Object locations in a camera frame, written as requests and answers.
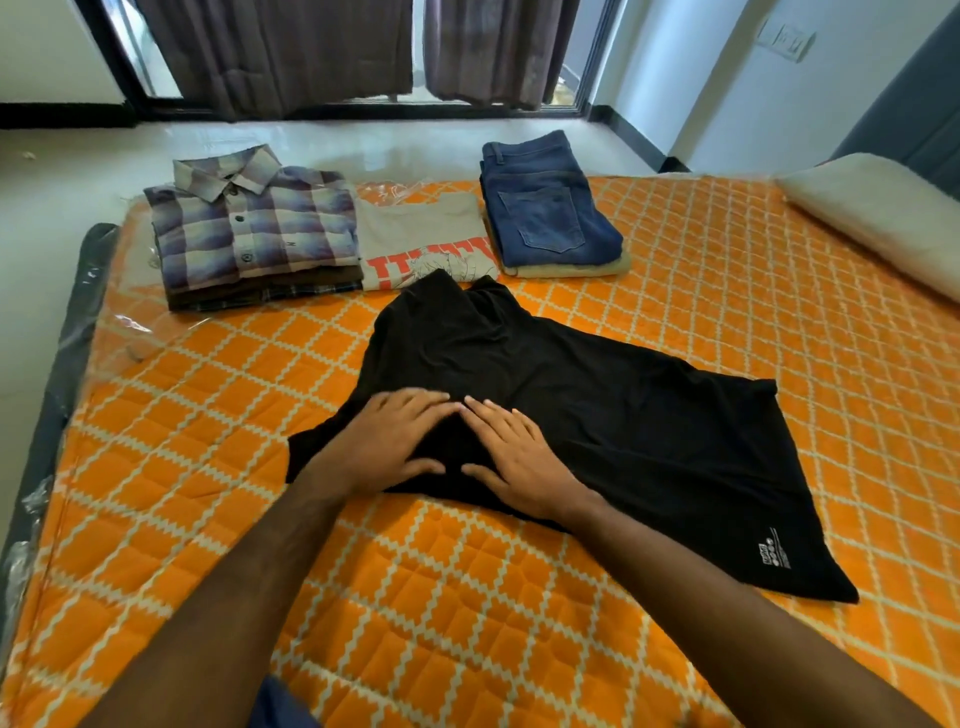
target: plastic mattress wrap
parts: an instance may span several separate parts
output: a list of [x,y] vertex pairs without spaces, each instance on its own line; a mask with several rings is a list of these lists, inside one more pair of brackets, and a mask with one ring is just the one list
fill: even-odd
[[[376,205],[397,205],[412,196],[416,200],[428,182],[365,182],[355,186],[355,194]],[[122,375],[191,328],[230,315],[229,310],[191,314],[167,308],[151,211],[142,195],[131,201],[122,226],[99,224],[87,233],[4,548],[0,666],[10,655],[54,487],[61,438],[77,403],[90,388]]]

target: hand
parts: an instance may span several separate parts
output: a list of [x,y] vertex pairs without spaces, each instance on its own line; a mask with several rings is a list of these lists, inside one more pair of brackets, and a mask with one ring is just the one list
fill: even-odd
[[500,475],[482,465],[461,470],[504,503],[535,519],[563,524],[580,506],[603,499],[574,477],[546,444],[540,428],[522,412],[473,397],[464,402],[467,407],[460,414],[490,451]]
[[420,440],[464,408],[445,392],[408,388],[373,395],[349,425],[313,456],[296,482],[332,499],[380,493],[416,475],[446,472],[428,458],[408,460]]

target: bed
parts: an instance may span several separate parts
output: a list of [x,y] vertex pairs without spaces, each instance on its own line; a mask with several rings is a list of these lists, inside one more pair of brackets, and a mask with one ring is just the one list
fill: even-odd
[[[768,182],[591,186],[633,269],[507,279],[518,300],[700,368],[774,377],[861,602],[769,597],[960,725],[957,306]],[[478,192],[443,182],[409,201],[465,189]],[[285,436],[347,398],[395,295],[175,317],[130,275],[142,214],[120,232],[65,432],[0,695],[10,724],[78,722],[281,491]],[[325,726],[735,724],[570,537],[414,496],[349,505],[272,671]]]

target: white floor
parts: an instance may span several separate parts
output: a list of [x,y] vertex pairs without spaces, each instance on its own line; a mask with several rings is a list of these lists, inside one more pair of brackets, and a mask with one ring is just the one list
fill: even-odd
[[606,127],[581,120],[151,124],[129,130],[0,132],[0,541],[5,536],[87,229],[119,223],[172,158],[269,143],[280,161],[356,182],[475,179],[486,141],[566,131],[584,171],[653,174]]

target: pillow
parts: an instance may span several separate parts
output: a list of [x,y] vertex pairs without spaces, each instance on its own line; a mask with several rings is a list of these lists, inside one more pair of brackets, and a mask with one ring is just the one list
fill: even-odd
[[792,204],[960,302],[960,202],[903,165],[855,154],[775,182]]

